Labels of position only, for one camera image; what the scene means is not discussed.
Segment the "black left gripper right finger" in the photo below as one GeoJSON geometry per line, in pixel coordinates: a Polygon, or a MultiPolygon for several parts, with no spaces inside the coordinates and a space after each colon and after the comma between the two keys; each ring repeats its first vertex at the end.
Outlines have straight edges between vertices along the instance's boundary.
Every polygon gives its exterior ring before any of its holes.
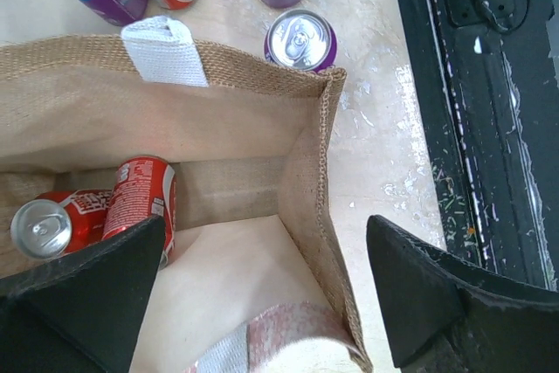
{"type": "Polygon", "coordinates": [[[558,370],[556,292],[475,266],[379,215],[366,240],[397,369],[558,370]]]}

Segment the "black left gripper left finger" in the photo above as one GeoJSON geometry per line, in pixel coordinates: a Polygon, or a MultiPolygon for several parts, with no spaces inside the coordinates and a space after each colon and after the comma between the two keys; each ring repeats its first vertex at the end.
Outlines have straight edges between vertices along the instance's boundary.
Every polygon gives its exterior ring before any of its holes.
{"type": "Polygon", "coordinates": [[[1,280],[3,372],[127,372],[160,265],[165,222],[1,280]]]}

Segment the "brown canvas tote bag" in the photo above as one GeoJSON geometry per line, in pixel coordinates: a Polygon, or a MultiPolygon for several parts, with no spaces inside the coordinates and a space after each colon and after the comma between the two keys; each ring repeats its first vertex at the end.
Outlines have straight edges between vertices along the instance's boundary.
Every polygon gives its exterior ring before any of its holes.
{"type": "Polygon", "coordinates": [[[372,371],[329,214],[346,78],[168,17],[3,47],[2,371],[372,371]]]}

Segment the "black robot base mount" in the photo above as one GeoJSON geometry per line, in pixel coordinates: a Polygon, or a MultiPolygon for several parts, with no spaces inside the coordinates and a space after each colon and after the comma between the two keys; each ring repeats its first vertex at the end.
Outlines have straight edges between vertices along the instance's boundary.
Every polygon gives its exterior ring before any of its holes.
{"type": "Polygon", "coordinates": [[[558,0],[398,0],[446,248],[558,288],[558,0]]]}

